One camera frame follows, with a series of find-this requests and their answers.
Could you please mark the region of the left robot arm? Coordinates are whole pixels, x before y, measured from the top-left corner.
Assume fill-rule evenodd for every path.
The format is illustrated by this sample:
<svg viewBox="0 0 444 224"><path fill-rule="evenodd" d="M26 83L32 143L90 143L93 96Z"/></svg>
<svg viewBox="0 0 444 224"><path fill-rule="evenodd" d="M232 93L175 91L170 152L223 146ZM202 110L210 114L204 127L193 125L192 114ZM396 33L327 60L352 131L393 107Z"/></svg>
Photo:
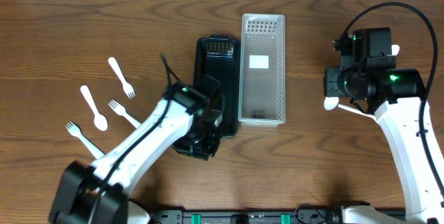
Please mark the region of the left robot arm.
<svg viewBox="0 0 444 224"><path fill-rule="evenodd" d="M72 162L63 171L49 222L149 223L131 193L169 147L202 160L214 156L225 109L220 86L208 75L194 86L168 85L152 114L116 148L88 167Z"/></svg>

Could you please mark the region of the clear plastic basket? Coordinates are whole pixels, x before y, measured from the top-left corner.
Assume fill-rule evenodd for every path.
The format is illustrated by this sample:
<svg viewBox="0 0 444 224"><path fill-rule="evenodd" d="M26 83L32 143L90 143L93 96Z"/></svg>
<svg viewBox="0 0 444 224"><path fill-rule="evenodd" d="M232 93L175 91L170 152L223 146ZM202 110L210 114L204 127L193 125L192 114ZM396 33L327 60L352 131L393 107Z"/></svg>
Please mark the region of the clear plastic basket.
<svg viewBox="0 0 444 224"><path fill-rule="evenodd" d="M242 17L239 122L276 127L286 121L285 17Z"/></svg>

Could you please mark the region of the white spoon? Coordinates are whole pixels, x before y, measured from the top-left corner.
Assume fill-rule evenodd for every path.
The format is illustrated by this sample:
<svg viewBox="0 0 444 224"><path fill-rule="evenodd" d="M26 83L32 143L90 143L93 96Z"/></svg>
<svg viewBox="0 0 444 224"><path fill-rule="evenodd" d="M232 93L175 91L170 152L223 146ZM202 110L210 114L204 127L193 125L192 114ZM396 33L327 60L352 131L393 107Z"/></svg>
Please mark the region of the white spoon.
<svg viewBox="0 0 444 224"><path fill-rule="evenodd" d="M108 129L108 120L99 112L89 87L87 85L82 85L80 87L80 92L93 112L94 125L100 131L106 131Z"/></svg>
<svg viewBox="0 0 444 224"><path fill-rule="evenodd" d="M393 44L391 46L392 55L396 56L400 52L400 46L397 44Z"/></svg>
<svg viewBox="0 0 444 224"><path fill-rule="evenodd" d="M342 104L338 104L337 107L341 108L342 110L349 111L351 113L355 113L355 114L358 114L358 115L361 115L361 116L365 116L365 117L371 118L372 120L377 122L377 120L376 120L374 115L366 114L365 112L361 112L360 110L358 110L356 108L349 107L347 105L342 105Z"/></svg>

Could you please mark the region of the white spoon bowl down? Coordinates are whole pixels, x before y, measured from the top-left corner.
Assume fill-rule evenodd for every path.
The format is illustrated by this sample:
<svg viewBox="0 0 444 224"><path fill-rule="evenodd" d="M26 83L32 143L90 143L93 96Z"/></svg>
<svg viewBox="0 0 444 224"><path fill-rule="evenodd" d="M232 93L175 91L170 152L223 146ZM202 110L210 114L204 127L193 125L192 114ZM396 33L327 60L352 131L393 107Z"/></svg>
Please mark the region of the white spoon bowl down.
<svg viewBox="0 0 444 224"><path fill-rule="evenodd" d="M339 97L325 97L323 106L326 110L333 110L338 106L338 104Z"/></svg>

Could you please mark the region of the black plastic basket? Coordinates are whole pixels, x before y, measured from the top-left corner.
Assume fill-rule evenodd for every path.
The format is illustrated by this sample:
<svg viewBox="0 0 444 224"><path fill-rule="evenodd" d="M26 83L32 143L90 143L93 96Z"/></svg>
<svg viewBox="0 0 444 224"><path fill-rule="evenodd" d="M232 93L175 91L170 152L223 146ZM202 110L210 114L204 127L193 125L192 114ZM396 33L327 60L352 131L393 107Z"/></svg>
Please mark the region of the black plastic basket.
<svg viewBox="0 0 444 224"><path fill-rule="evenodd" d="M196 43L193 84L205 74L221 83L225 109L219 130L227 137L235 136L238 129L240 50L241 42L227 35L202 37Z"/></svg>

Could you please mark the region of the white fork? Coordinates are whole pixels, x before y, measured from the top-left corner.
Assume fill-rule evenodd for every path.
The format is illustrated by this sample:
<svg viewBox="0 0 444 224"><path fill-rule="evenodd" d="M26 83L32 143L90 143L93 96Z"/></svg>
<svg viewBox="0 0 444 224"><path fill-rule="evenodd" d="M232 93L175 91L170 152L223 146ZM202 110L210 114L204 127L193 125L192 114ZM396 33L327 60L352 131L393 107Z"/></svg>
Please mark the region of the white fork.
<svg viewBox="0 0 444 224"><path fill-rule="evenodd" d="M126 78L121 70L121 67L119 66L119 63L117 62L117 59L114 57L109 57L108 63L111 66L112 70L117 75L117 78L120 80L122 87L123 87L123 91L125 92L127 97L128 98L136 97L135 90L134 90L133 86L126 80Z"/></svg>
<svg viewBox="0 0 444 224"><path fill-rule="evenodd" d="M118 103L116 100L111 100L108 105L114 110L116 114L121 117L124 117L129 123L131 123L135 128L140 127L141 123L138 122L134 117L127 113L124 106Z"/></svg>
<svg viewBox="0 0 444 224"><path fill-rule="evenodd" d="M77 126L73 122L68 122L66 124L66 128L70 135L77 137L83 145L87 148L87 150L96 158L99 159L103 157L105 154L104 152L98 148L96 145L94 145L90 140L88 140L82 133L79 126Z"/></svg>

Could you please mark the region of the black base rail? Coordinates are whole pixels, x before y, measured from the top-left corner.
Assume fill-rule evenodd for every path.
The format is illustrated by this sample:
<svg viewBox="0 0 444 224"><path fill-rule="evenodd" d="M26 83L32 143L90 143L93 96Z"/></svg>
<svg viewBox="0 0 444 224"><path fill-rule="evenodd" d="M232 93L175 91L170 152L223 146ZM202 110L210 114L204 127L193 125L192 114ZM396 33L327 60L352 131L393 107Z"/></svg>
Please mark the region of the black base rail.
<svg viewBox="0 0 444 224"><path fill-rule="evenodd" d="M295 210L202 210L158 209L152 212L152 224L298 224L340 223L341 207L315 207L303 204Z"/></svg>

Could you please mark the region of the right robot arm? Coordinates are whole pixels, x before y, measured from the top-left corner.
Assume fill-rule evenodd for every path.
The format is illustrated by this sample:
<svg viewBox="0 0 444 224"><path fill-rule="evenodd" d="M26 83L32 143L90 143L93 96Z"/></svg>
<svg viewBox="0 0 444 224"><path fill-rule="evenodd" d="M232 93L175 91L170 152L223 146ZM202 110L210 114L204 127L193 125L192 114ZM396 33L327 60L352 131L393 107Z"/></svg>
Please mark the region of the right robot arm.
<svg viewBox="0 0 444 224"><path fill-rule="evenodd" d="M443 155L429 106L421 105L425 86L419 72L396 67L400 47L392 43L388 27L354 31L335 40L334 50L341 55L340 64L325 70L324 108L372 118L395 161L405 223L442 223L443 193L435 176L443 175Z"/></svg>

